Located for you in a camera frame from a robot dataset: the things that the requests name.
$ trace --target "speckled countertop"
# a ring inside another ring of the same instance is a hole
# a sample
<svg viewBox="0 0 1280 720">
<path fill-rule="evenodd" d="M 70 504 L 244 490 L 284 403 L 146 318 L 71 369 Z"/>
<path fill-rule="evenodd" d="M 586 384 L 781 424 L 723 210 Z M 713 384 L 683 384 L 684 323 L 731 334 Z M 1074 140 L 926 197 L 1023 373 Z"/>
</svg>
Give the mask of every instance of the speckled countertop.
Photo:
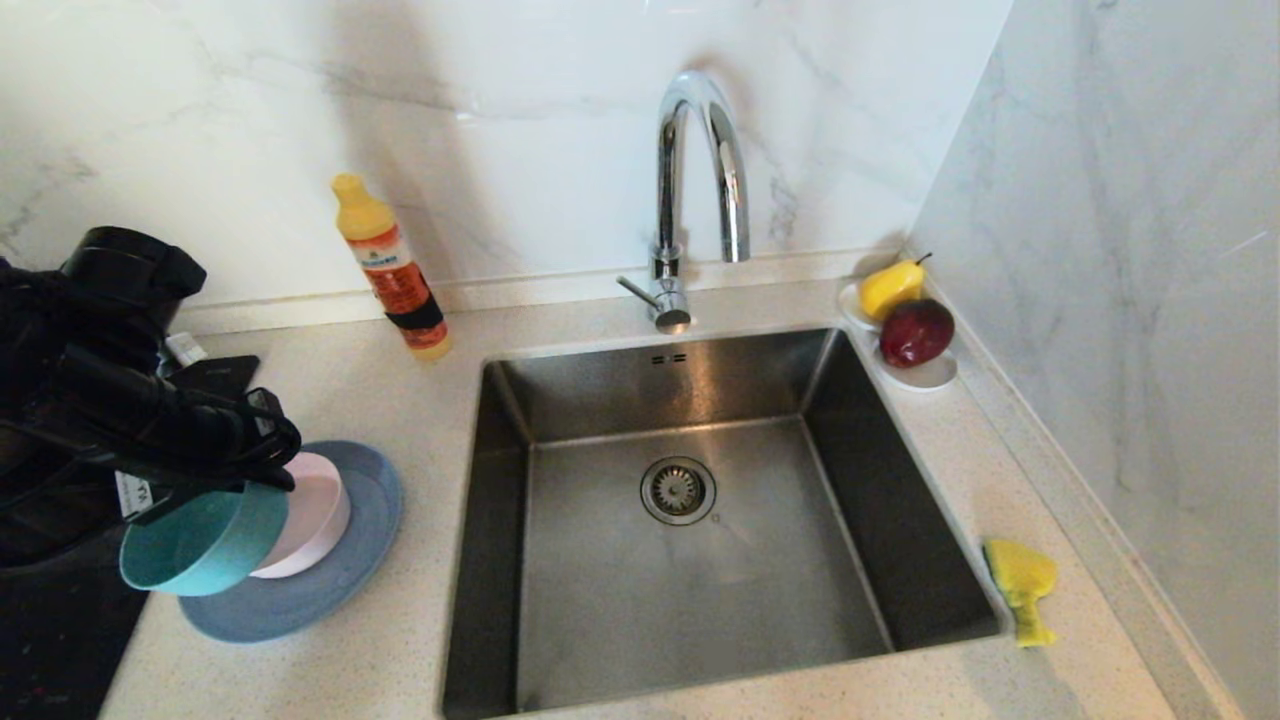
<svg viewBox="0 0 1280 720">
<path fill-rule="evenodd" d="M 838 325 L 838 288 L 823 281 L 692 293 L 699 324 L 682 340 Z M 385 322 L 204 338 L 215 356 L 260 355 L 257 383 L 279 395 L 305 438 L 355 439 L 385 452 L 404 484 L 403 521 L 387 562 L 360 594 L 317 625 L 275 642 L 211 641 L 187 624 L 177 598 L 152 596 L 102 717 L 439 715 L 481 363 L 511 351 L 664 340 L 635 300 L 458 314 L 449 327 L 454 350 L 434 366 L 416 363 Z M 855 345 L 864 352 L 864 342 Z M 1001 536 L 1057 560 L 1059 587 L 1041 611 L 1060 642 L 1021 651 L 1006 633 L 538 717 L 1174 716 L 965 373 L 925 395 L 884 387 L 873 377 L 974 557 L 980 538 Z"/>
</svg>

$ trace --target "drain strainer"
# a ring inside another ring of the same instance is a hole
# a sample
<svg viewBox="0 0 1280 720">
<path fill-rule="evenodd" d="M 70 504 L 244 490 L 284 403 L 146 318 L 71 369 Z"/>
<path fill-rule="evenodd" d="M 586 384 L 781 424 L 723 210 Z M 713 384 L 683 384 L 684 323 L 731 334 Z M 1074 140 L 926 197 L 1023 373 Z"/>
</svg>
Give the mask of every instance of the drain strainer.
<svg viewBox="0 0 1280 720">
<path fill-rule="evenodd" d="M 663 457 L 645 471 L 640 500 L 658 520 L 690 525 L 707 516 L 716 503 L 716 478 L 692 457 Z"/>
</svg>

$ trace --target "marble backsplash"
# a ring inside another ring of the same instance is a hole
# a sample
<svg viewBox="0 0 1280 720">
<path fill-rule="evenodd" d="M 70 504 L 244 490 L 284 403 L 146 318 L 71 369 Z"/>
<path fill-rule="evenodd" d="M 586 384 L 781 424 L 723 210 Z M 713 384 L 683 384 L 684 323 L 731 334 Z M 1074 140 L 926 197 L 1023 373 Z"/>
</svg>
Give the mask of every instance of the marble backsplash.
<svg viewBox="0 0 1280 720">
<path fill-rule="evenodd" d="M 1280 716 L 1277 27 L 1271 0 L 1018 0 L 911 238 L 1260 720 Z"/>
<path fill-rule="evenodd" d="M 431 281 L 640 266 L 686 67 L 733 104 L 756 256 L 896 247 L 1010 1 L 14 0 L 0 254 L 49 268 L 122 224 L 206 265 L 188 305 L 360 291 L 328 190 L 355 170 Z M 695 261 L 718 246 L 701 143 Z"/>
</svg>

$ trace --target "chrome faucet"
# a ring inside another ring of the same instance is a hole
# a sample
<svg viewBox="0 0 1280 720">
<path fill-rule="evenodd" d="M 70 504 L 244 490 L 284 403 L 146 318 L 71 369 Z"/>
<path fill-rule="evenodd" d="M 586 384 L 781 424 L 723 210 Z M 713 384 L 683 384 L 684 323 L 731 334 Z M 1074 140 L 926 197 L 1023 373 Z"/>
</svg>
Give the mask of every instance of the chrome faucet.
<svg viewBox="0 0 1280 720">
<path fill-rule="evenodd" d="M 676 165 L 680 141 L 680 119 L 685 110 L 696 110 L 707 132 L 716 165 L 716 184 L 721 205 L 721 259 L 741 263 L 751 258 L 751 241 L 746 215 L 746 168 L 739 147 L 737 132 L 728 115 L 728 102 L 719 87 L 698 70 L 676 76 L 667 87 L 658 110 L 658 240 L 653 245 L 649 291 L 618 277 L 618 284 L 649 304 L 654 325 L 669 334 L 684 332 L 692 320 L 685 286 L 680 281 L 680 256 L 684 249 L 676 242 Z"/>
</svg>

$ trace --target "sink basin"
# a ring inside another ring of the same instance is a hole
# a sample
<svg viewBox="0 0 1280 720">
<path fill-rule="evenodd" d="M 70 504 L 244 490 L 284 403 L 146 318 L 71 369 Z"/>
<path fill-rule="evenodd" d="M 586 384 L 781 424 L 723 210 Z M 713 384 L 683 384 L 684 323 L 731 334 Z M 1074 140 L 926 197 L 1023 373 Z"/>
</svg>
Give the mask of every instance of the sink basin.
<svg viewBox="0 0 1280 720">
<path fill-rule="evenodd" d="M 841 331 L 490 361 L 474 442 L 451 720 L 1000 629 Z"/>
</svg>

